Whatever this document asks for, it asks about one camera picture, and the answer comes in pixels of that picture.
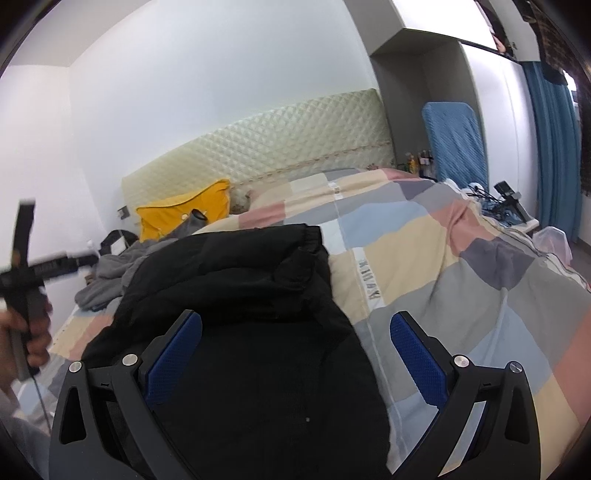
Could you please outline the person's left hand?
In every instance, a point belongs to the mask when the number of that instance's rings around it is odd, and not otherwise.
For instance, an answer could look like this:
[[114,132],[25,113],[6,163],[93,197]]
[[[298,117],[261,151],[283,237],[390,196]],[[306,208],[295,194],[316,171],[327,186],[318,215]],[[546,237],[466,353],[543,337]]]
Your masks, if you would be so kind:
[[42,313],[32,320],[25,320],[12,308],[1,310],[1,391],[7,396],[13,395],[12,384],[18,379],[13,345],[18,346],[18,353],[23,352],[31,368],[41,368],[49,361],[53,308],[47,298],[44,300]]

